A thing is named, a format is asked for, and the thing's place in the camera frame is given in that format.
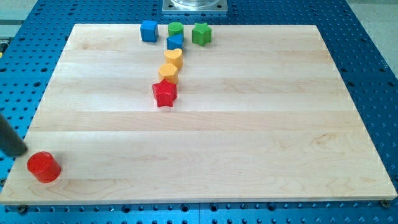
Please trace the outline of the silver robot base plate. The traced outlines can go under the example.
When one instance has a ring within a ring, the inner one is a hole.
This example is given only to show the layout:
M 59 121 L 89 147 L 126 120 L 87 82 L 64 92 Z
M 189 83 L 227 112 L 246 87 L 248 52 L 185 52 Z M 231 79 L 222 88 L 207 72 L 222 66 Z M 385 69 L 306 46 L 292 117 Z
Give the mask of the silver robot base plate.
M 164 12 L 226 12 L 227 0 L 163 0 Z

